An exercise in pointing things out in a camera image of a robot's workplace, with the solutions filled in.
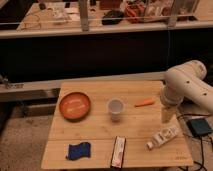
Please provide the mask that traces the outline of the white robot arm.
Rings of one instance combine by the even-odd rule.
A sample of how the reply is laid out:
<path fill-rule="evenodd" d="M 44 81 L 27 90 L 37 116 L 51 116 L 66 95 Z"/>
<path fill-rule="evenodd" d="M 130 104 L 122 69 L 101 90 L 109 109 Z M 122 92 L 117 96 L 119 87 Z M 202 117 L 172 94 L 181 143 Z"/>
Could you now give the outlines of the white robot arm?
<path fill-rule="evenodd" d="M 207 69 L 199 60 L 169 68 L 164 73 L 165 86 L 160 91 L 161 120 L 168 123 L 185 98 L 213 114 L 213 87 L 205 83 Z"/>

